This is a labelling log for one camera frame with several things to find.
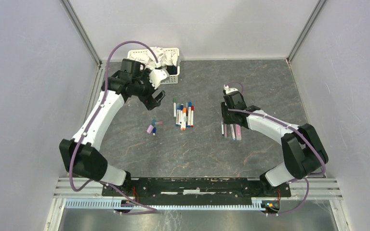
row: white basket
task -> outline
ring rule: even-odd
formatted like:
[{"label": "white basket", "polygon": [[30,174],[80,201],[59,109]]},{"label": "white basket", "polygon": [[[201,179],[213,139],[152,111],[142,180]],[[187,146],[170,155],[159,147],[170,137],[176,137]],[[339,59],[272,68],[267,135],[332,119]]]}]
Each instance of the white basket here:
[{"label": "white basket", "polygon": [[[129,58],[132,53],[146,53],[147,51],[148,51],[148,49],[144,49],[144,50],[131,50],[131,51],[128,52],[127,58]],[[176,83],[178,83],[179,63],[181,62],[181,60],[179,59],[179,48],[176,48],[176,47],[173,47],[173,48],[164,48],[164,51],[176,51],[176,53],[178,54],[178,65],[176,67],[177,68],[176,75],[170,75],[170,78],[164,80],[163,82],[161,82],[161,84],[176,84]]]}]

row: wall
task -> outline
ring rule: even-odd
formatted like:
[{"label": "wall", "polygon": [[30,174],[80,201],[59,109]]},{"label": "wall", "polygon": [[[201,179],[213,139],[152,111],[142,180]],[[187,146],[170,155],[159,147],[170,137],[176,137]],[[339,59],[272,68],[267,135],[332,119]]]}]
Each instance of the wall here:
[{"label": "wall", "polygon": [[95,70],[59,1],[0,1],[0,231],[43,229]]},{"label": "wall", "polygon": [[[71,0],[102,59],[120,42],[178,47],[186,59],[285,58],[317,0]],[[125,46],[114,59],[127,51]]]},{"label": "wall", "polygon": [[328,1],[292,61],[353,230],[370,230],[370,1]]}]

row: marble surface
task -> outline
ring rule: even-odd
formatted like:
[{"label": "marble surface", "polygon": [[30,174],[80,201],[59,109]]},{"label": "marble surface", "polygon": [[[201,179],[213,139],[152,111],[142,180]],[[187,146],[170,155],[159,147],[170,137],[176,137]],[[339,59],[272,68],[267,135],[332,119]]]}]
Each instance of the marble surface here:
[{"label": "marble surface", "polygon": [[[110,74],[119,69],[113,63]],[[283,161],[281,146],[242,128],[242,140],[221,135],[223,84],[244,84],[245,102],[281,120],[306,122],[299,93],[284,60],[182,61],[178,84],[161,85],[166,97],[147,111],[128,99],[107,130],[101,154],[133,177],[258,177]],[[172,99],[195,106],[194,128],[180,131],[173,118]],[[157,135],[146,133],[152,119]]]}]

